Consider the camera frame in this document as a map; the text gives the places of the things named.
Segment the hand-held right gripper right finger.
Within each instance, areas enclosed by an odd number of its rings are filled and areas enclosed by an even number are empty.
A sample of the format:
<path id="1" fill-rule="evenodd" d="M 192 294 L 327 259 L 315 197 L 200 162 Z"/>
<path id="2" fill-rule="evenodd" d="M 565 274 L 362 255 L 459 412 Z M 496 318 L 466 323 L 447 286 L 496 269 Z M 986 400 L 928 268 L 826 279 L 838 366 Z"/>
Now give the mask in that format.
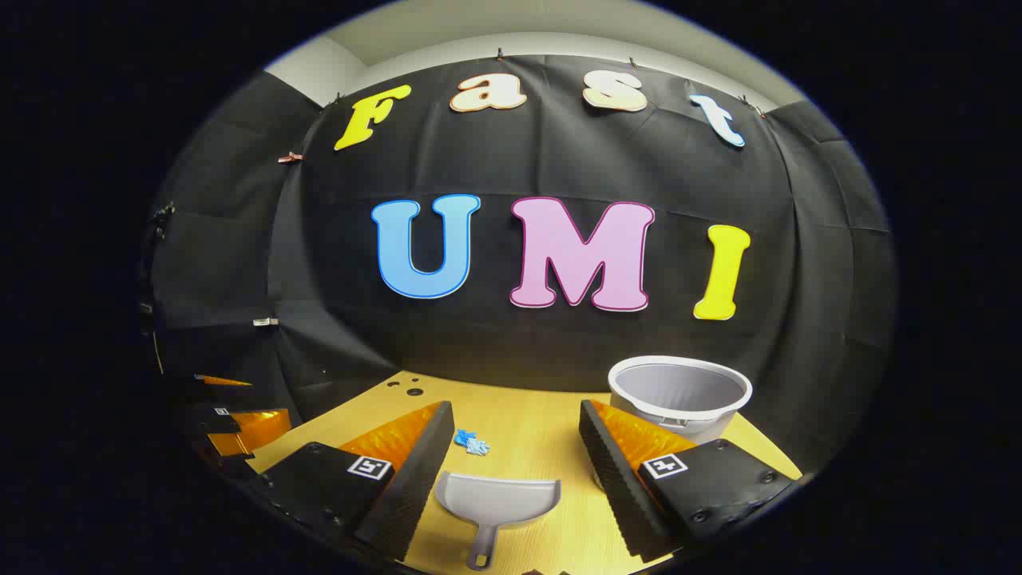
<path id="1" fill-rule="evenodd" d="M 645 561 L 721 546 L 798 487 L 734 442 L 697 445 L 604 402 L 580 402 L 578 432 L 628 552 Z"/>

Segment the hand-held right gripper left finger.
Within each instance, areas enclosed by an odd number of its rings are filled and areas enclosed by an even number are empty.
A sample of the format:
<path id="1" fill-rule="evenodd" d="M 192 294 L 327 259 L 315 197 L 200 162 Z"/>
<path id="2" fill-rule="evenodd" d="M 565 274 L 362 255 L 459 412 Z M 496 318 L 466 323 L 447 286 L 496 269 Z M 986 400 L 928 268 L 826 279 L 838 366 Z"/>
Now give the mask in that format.
<path id="1" fill-rule="evenodd" d="M 322 545 L 404 561 L 454 433 L 452 403 L 434 402 L 343 446 L 307 442 L 248 493 Z"/>

